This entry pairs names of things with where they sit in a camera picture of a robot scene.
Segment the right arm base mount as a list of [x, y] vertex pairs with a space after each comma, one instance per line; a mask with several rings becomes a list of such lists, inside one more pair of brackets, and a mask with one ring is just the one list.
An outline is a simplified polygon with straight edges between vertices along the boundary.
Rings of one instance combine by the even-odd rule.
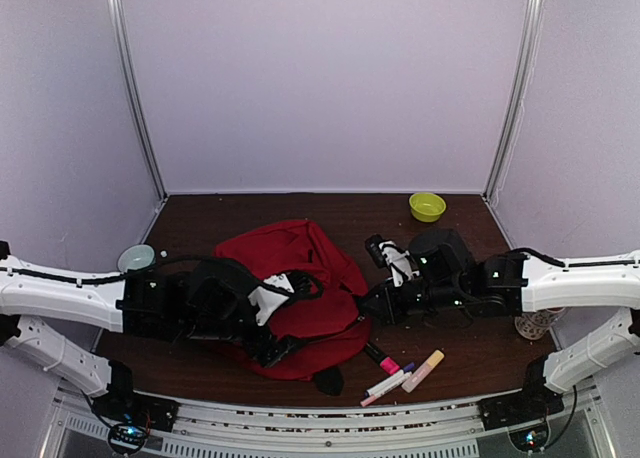
[[529, 366], [520, 391], [484, 398], [478, 402], [478, 411], [486, 431], [511, 427], [564, 410], [563, 395], [546, 387], [540, 367]]

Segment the red student backpack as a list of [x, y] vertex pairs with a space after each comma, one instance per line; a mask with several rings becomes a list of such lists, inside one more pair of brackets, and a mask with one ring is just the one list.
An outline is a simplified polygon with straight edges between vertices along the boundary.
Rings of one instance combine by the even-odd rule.
[[275, 365], [260, 366], [234, 344], [214, 344], [213, 350], [263, 377], [311, 381], [325, 395], [341, 395], [344, 378], [339, 366], [363, 351], [372, 328], [358, 308], [368, 286], [356, 262], [309, 220], [254, 229], [218, 244], [213, 255], [234, 259], [261, 279], [283, 271], [307, 272], [324, 288], [319, 298], [285, 305], [267, 321], [276, 338], [302, 341], [299, 349]]

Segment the black pink highlighter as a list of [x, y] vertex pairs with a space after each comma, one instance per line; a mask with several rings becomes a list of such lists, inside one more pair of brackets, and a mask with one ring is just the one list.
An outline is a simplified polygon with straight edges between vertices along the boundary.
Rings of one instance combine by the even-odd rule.
[[393, 358], [371, 342], [365, 345], [364, 352], [388, 375], [401, 370], [401, 366]]

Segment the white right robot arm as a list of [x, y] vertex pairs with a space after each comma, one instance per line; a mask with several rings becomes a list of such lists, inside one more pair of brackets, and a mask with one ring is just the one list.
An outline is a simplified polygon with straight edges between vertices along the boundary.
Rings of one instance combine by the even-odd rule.
[[402, 249], [379, 235], [365, 248], [391, 276], [360, 303], [368, 315], [397, 324], [416, 314], [459, 309], [470, 317], [519, 317], [555, 308], [613, 307], [615, 314], [574, 344], [531, 362], [509, 407], [530, 420], [554, 411], [582, 379], [639, 349], [639, 254], [557, 259], [516, 248], [476, 261], [460, 234], [433, 229]]

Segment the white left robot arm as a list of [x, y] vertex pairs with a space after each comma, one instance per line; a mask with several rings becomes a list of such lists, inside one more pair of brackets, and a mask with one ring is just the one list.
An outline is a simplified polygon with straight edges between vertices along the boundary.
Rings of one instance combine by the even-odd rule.
[[84, 273], [34, 265], [1, 245], [1, 342], [73, 383], [90, 404], [123, 422], [144, 411], [131, 370], [91, 354], [44, 319], [84, 323], [112, 333], [175, 343], [240, 345], [264, 367], [301, 342], [268, 328], [286, 305], [314, 299], [322, 285], [299, 270], [256, 277], [233, 259], [187, 255], [159, 261], [148, 245], [123, 252], [115, 273]]

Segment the pastel yellow pink highlighter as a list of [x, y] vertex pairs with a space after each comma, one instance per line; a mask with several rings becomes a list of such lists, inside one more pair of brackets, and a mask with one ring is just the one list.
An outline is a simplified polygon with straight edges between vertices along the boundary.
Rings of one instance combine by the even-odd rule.
[[401, 385], [406, 393], [412, 393], [443, 361], [444, 353], [436, 349]]

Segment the purple capped white marker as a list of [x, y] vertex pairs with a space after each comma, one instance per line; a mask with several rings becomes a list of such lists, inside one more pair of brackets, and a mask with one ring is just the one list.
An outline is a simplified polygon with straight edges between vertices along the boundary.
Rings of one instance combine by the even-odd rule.
[[395, 372], [392, 375], [390, 375], [388, 378], [382, 380], [381, 382], [379, 382], [378, 384], [372, 386], [371, 388], [368, 388], [365, 391], [365, 397], [368, 398], [368, 397], [376, 394], [377, 392], [381, 391], [386, 386], [394, 383], [395, 381], [398, 381], [401, 377], [403, 377], [408, 372], [411, 372], [414, 368], [415, 368], [415, 363], [414, 362], [411, 362], [411, 363], [407, 364], [403, 368], [399, 369], [397, 372]]

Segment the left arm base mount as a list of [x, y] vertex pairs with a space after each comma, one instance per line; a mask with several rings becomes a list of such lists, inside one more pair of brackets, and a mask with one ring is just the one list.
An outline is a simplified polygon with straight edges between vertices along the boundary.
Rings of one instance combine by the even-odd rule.
[[110, 378], [106, 393], [92, 398], [99, 416], [151, 430], [171, 432], [179, 411], [175, 400], [134, 391], [132, 371], [123, 363], [108, 361]]

